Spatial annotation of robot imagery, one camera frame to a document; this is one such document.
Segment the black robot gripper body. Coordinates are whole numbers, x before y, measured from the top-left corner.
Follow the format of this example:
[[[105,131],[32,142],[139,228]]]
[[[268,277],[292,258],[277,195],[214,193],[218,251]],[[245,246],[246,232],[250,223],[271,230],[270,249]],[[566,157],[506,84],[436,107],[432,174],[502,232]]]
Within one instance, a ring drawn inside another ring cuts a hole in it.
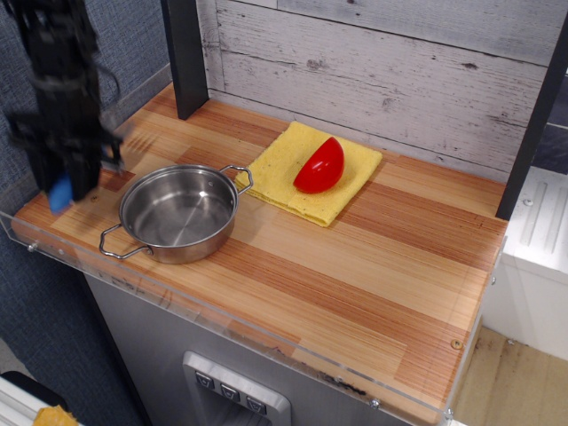
[[[32,88],[36,110],[6,114],[9,141],[14,146],[25,151],[31,146],[46,147],[50,138],[107,130],[100,121],[100,97],[95,83],[33,82]]]

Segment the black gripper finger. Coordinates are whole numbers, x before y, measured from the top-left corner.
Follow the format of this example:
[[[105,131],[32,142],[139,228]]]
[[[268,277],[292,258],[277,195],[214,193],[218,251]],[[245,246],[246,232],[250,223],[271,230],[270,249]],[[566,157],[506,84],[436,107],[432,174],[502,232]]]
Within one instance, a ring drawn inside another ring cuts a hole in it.
[[[63,160],[45,146],[31,146],[25,151],[38,188],[50,193],[66,172]]]
[[[66,160],[73,201],[82,200],[99,184],[101,161],[98,157],[72,157]]]

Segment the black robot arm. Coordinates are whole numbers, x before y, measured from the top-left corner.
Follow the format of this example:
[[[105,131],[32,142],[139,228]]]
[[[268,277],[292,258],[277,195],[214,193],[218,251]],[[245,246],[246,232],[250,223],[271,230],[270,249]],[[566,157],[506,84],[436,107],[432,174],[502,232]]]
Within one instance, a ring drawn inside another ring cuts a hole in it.
[[[122,163],[122,138],[101,120],[97,34],[83,1],[6,1],[31,61],[35,112],[10,112],[9,139],[28,156],[50,201],[84,199],[103,163]]]

